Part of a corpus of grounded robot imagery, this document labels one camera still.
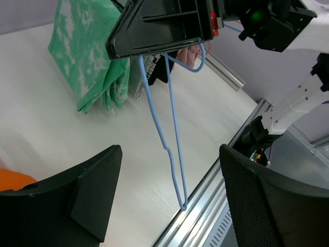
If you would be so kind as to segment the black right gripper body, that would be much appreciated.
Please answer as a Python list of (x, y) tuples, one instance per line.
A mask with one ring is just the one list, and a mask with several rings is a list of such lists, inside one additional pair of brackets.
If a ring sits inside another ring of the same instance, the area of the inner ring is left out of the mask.
[(211, 36), (219, 35), (219, 30), (225, 27), (225, 21), (236, 21), (239, 19), (236, 14), (229, 14), (228, 3), (229, 1), (222, 0), (209, 1), (209, 30)]

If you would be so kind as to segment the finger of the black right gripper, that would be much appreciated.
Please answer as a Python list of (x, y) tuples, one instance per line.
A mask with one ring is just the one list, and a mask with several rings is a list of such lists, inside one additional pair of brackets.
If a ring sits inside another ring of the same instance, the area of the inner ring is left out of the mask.
[(127, 1), (105, 47), (111, 60), (180, 50), (213, 38), (213, 2)]

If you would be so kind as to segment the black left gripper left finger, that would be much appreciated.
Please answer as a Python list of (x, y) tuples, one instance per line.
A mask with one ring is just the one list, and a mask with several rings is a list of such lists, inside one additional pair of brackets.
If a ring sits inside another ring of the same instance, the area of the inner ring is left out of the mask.
[(1, 246), (99, 246), (105, 241), (122, 149), (20, 190), (1, 192)]

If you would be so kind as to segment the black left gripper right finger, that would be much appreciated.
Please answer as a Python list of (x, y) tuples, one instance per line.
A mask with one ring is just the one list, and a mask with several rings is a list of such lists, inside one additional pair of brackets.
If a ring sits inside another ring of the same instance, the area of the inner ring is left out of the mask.
[(328, 246), (328, 189), (291, 179), (220, 146), (238, 246)]

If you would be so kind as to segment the orange trousers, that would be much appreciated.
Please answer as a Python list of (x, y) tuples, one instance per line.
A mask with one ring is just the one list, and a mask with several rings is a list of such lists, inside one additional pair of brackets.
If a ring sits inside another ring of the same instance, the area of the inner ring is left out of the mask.
[(0, 191), (17, 191), (36, 182), (37, 180), (29, 175), (1, 168)]

